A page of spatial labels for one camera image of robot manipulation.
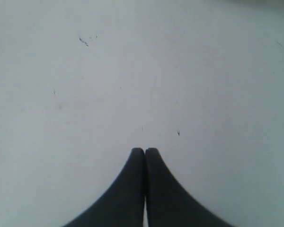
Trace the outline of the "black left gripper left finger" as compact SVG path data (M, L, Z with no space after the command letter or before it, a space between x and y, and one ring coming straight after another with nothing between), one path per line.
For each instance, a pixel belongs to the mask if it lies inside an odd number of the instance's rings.
M133 148L110 187L67 227L142 227L145 204L145 154Z

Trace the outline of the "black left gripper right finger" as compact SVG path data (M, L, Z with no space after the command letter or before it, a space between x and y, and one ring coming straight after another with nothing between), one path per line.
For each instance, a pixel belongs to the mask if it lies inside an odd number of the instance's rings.
M166 166L159 150L145 151L146 210L150 227L230 227L196 201Z

